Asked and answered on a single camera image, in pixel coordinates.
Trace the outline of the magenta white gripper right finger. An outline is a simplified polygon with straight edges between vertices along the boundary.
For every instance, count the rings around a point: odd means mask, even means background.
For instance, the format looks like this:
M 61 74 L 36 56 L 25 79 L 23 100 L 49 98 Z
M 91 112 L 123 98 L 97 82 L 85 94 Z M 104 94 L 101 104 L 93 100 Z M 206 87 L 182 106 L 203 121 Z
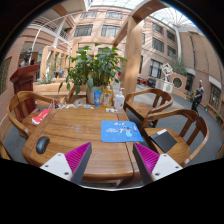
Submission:
M 133 144 L 133 154 L 144 185 L 182 169 L 168 154 L 158 154 L 138 143 Z

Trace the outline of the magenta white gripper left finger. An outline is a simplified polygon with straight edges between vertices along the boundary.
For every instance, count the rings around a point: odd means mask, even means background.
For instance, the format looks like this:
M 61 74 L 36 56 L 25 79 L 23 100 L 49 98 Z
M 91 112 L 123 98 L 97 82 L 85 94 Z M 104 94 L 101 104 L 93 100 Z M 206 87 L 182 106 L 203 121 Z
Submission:
M 91 153 L 92 144 L 88 142 L 66 154 L 55 154 L 41 166 L 41 169 L 75 184 L 80 184 Z

